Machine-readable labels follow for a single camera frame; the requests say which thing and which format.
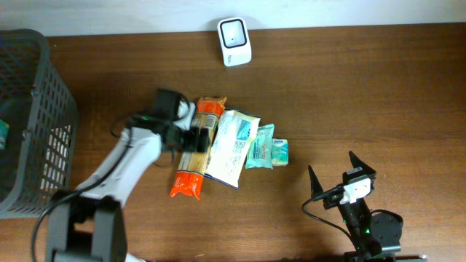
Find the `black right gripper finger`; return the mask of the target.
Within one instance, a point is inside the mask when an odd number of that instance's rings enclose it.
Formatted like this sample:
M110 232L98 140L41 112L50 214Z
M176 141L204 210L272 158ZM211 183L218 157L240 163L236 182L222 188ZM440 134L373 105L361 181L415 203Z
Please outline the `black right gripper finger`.
M311 198L318 198L323 193L323 188L315 174L315 171L312 169L312 166L308 166L309 178L311 182Z
M376 174L376 171L372 168L369 167L365 162L363 162L361 159L359 159L354 152L349 151L349 158L352 163L352 166L354 168L356 167L361 167L363 171L366 172L367 175L373 175Z

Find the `orange spaghetti package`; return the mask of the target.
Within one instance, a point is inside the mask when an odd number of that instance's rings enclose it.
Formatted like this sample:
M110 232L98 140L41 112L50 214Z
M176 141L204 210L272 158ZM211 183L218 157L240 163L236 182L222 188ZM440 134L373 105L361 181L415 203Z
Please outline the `orange spaghetti package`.
M191 126L198 127L200 131L206 129L208 131L209 144L206 152L182 153L180 164L175 174L174 184L170 190L171 197L177 194L183 194L200 200L212 143L220 116L225 110L226 102L227 97L203 97L197 101L197 112Z

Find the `teal Kleenex tissue pack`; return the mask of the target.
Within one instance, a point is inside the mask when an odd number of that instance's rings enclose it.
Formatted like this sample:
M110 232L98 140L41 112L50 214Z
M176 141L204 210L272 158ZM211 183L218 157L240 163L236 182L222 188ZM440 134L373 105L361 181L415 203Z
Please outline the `teal Kleenex tissue pack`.
M286 166L289 161L288 141L286 139L272 139L272 165Z

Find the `white yellow wipes bag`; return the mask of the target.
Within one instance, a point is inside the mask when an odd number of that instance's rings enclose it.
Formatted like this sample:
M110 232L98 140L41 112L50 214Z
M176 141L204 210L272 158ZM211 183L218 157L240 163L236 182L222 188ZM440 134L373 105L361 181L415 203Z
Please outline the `white yellow wipes bag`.
M222 113L205 175L238 189L240 173L261 118L238 110Z

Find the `teal wet wipes pack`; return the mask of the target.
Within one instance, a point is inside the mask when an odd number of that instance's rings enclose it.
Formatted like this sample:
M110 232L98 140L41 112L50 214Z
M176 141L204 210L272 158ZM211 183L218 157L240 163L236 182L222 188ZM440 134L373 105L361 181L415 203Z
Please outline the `teal wet wipes pack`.
M275 125L268 124L258 128L256 139L251 143L245 168L272 169L272 137Z

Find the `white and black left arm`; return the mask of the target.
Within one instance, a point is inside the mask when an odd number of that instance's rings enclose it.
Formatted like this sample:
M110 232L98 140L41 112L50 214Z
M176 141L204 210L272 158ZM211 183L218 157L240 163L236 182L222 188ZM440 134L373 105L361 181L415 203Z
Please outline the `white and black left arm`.
M59 191L48 218L46 261L136 261L128 253L122 210L146 169L164 151L204 152L208 130L193 117L136 115L99 168L74 191Z

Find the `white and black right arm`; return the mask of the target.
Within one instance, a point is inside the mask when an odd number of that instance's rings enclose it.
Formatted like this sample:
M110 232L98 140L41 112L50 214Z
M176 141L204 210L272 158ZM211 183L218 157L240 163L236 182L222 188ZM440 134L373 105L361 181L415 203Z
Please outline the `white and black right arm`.
M352 169L342 174L342 182L324 191L315 171L308 167L311 197L301 210L305 215L340 230L351 241L355 250L343 254L344 261L426 261L425 257L398 257L401 251L403 218L389 210L372 210L365 198L374 191L376 171L352 151L349 152ZM312 202L321 201L326 210L336 207L345 228L306 210Z

